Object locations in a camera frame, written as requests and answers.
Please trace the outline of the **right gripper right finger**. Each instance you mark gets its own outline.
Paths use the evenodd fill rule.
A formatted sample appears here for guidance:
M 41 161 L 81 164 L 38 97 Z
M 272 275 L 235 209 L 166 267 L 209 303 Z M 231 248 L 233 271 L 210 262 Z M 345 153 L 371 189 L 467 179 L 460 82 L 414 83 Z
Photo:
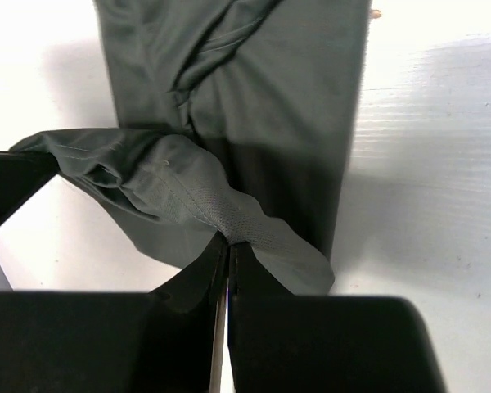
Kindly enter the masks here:
M 411 302 L 294 295 L 246 243 L 230 249 L 228 348 L 238 392 L 446 389 Z

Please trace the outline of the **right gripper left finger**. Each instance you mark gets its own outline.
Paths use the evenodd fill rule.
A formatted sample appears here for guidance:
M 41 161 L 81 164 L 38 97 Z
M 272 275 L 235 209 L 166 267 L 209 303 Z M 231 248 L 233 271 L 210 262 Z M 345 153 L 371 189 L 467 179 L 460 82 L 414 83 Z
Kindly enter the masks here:
M 217 392 L 228 244 L 149 292 L 0 292 L 0 392 Z

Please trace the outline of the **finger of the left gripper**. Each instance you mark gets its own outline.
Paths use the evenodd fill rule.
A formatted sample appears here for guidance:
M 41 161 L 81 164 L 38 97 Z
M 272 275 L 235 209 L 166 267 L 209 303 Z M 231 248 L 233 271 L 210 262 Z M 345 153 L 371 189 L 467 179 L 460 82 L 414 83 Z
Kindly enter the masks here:
M 0 151 L 0 226 L 59 171 L 47 153 Z

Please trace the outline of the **dark grey t-shirt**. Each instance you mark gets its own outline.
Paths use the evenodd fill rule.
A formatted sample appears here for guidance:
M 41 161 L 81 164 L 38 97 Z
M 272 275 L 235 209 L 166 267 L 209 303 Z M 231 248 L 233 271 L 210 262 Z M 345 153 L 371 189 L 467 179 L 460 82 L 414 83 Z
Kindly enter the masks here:
M 215 233 L 289 291 L 329 292 L 366 1 L 99 1 L 118 126 L 36 133 L 153 259 L 188 265 Z

